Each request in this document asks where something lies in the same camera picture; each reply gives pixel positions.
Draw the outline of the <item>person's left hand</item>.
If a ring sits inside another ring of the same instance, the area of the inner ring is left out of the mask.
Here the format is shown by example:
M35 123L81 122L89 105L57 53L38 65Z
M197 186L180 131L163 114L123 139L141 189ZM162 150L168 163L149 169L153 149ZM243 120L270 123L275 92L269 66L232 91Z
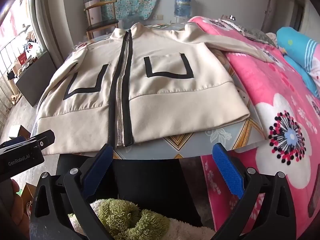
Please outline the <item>person's left hand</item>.
M1 182L1 239L29 239L29 218L16 181Z

